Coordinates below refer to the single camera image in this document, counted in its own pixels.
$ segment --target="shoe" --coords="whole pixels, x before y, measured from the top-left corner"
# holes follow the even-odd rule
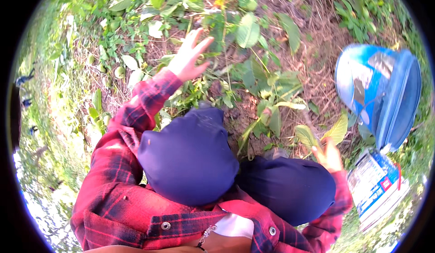
[[[210,101],[199,101],[198,102],[198,109],[208,109],[211,108],[211,102]]]
[[[263,157],[267,160],[274,160],[279,157],[288,158],[288,154],[283,148],[274,147],[266,151]]]

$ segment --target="red plaid flannel shirt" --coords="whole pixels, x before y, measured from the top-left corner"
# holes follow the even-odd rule
[[[180,246],[199,239],[226,212],[254,222],[252,252],[325,252],[340,236],[342,218],[352,206],[345,171],[333,174],[335,204],[302,233],[235,187],[214,207],[187,207],[139,185],[143,170],[137,150],[144,130],[155,126],[154,116],[180,86],[170,71],[139,82],[133,98],[110,120],[107,133],[92,154],[90,171],[81,186],[71,227],[83,250],[127,245],[144,250]],[[161,224],[171,228],[163,230]],[[275,235],[269,229],[276,229]]]

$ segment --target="white undershirt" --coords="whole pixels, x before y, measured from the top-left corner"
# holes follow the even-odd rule
[[[227,237],[246,237],[252,239],[254,235],[254,223],[252,220],[228,213],[216,224],[215,233]]]

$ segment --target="snap button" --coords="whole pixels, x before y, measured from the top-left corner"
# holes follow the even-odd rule
[[[163,222],[163,223],[160,225],[160,227],[161,227],[163,230],[168,230],[168,229],[171,228],[171,223],[169,223],[169,222]]]
[[[274,227],[270,227],[269,228],[269,233],[272,235],[272,236],[274,236],[275,234],[276,234],[276,229],[274,228]]]

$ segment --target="blue bucket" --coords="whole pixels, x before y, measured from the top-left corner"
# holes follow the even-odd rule
[[[417,58],[405,49],[351,44],[337,60],[335,82],[341,100],[375,136],[377,148],[396,151],[411,130],[420,100]]]

